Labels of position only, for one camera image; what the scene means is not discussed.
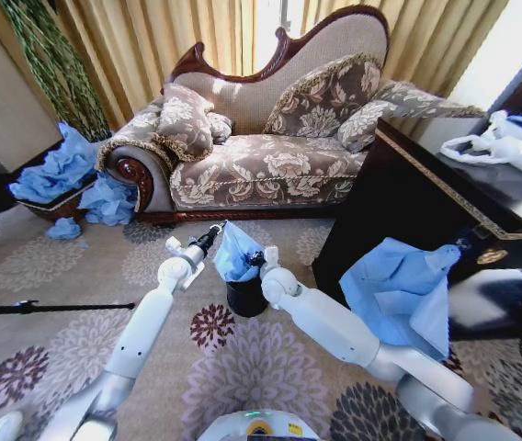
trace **beige curtain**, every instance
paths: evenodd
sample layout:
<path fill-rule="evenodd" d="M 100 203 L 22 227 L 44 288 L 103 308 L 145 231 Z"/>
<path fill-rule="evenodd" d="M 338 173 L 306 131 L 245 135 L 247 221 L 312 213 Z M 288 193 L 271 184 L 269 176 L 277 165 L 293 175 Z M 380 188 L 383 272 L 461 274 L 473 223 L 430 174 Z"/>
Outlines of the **beige curtain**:
<path fill-rule="evenodd" d="M 384 76 L 447 96 L 508 0 L 305 0 L 302 33 L 338 8 L 377 7 L 390 26 Z"/>
<path fill-rule="evenodd" d="M 446 96 L 507 0 L 289 2 L 302 9 L 294 35 L 305 33 L 340 7 L 379 8 L 391 33 L 385 76 Z M 205 43 L 212 66 L 227 74 L 251 74 L 259 64 L 255 35 L 269 35 L 257 27 L 276 26 L 278 18 L 269 22 L 267 11 L 279 14 L 279 4 L 279 0 L 58 0 L 57 19 L 84 59 L 108 122 L 116 129 L 159 94 L 179 57 L 199 40 Z"/>
<path fill-rule="evenodd" d="M 254 0 L 59 0 L 57 11 L 114 129 L 159 95 L 197 41 L 222 72 L 253 72 Z"/>

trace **green plant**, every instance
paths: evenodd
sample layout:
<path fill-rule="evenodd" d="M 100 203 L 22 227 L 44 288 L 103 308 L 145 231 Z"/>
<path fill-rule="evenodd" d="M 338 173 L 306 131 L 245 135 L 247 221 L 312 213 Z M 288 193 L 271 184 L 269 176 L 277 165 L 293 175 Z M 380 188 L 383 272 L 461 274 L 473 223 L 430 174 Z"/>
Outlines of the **green plant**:
<path fill-rule="evenodd" d="M 77 53 L 42 0 L 0 0 L 30 71 L 51 101 L 57 117 L 88 140 L 110 136 L 96 91 Z"/>

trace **sofa cushion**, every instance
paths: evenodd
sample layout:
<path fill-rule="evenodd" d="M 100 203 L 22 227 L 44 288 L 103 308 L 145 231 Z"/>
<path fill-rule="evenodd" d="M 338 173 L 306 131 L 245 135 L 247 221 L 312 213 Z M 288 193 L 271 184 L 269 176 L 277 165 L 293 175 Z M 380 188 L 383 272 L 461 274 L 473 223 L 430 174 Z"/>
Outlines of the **sofa cushion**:
<path fill-rule="evenodd" d="M 233 121 L 220 113 L 209 112 L 208 121 L 212 132 L 212 140 L 215 144 L 224 144 L 233 134 Z"/>
<path fill-rule="evenodd" d="M 139 110 L 125 126 L 102 145 L 97 153 L 96 169 L 105 171 L 108 156 L 119 147 L 131 145 L 155 154 L 173 170 L 177 159 L 174 155 L 169 155 L 169 151 L 155 140 L 162 107 L 163 97 L 159 96 Z"/>
<path fill-rule="evenodd" d="M 401 106 L 403 115 L 411 118 L 480 118 L 485 115 L 483 110 L 477 107 L 462 106 L 446 98 L 428 94 L 406 82 L 387 81 L 380 87 L 373 99 L 388 101 L 396 106 Z"/>
<path fill-rule="evenodd" d="M 193 90 L 173 83 L 164 86 L 163 108 L 155 141 L 181 161 L 199 161 L 212 153 L 207 113 L 214 106 Z"/>
<path fill-rule="evenodd" d="M 336 138 L 351 153 L 357 153 L 375 140 L 375 127 L 381 117 L 401 117 L 406 111 L 388 101 L 374 99 L 341 124 Z"/>
<path fill-rule="evenodd" d="M 274 106 L 264 133 L 322 138 L 367 103 L 380 82 L 380 65 L 364 54 L 347 55 L 307 73 Z"/>
<path fill-rule="evenodd" d="M 171 195 L 181 209 L 337 202 L 351 189 L 362 160 L 335 138 L 232 136 L 202 161 L 179 164 Z"/>

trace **yellow label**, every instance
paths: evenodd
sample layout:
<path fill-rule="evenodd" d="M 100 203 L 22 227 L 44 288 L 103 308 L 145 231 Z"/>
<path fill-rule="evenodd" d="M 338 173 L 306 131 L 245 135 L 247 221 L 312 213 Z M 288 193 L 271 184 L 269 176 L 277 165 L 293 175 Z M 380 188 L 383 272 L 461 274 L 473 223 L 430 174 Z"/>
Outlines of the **yellow label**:
<path fill-rule="evenodd" d="M 254 420 L 246 428 L 247 435 L 273 435 L 273 431 L 269 424 L 263 420 Z"/>
<path fill-rule="evenodd" d="M 297 436 L 301 436 L 302 435 L 301 427 L 299 427 L 298 425 L 295 425 L 293 423 L 288 423 L 288 428 L 289 428 L 289 432 L 291 434 L 294 434 L 294 435 L 297 435 Z"/>

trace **sofa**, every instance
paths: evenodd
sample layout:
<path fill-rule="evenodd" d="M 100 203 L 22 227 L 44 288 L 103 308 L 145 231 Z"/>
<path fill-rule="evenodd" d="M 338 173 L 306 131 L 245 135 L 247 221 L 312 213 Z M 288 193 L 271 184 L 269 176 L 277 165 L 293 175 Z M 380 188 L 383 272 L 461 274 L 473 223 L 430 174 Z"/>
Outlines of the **sofa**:
<path fill-rule="evenodd" d="M 389 32 L 375 8 L 339 9 L 298 40 L 283 28 L 276 35 L 267 66 L 244 77 L 213 69 L 197 43 L 179 60 L 162 95 L 103 147 L 96 168 L 137 187 L 140 219 L 332 214 L 353 186 L 378 117 L 480 116 L 473 107 L 381 78 Z M 191 153 L 177 147 L 186 147 L 187 135 L 162 124 L 164 108 L 182 99 L 191 100 L 201 117 L 189 136 L 203 147 Z M 218 142 L 210 135 L 215 121 L 208 128 L 202 122 L 212 110 L 230 121 Z"/>

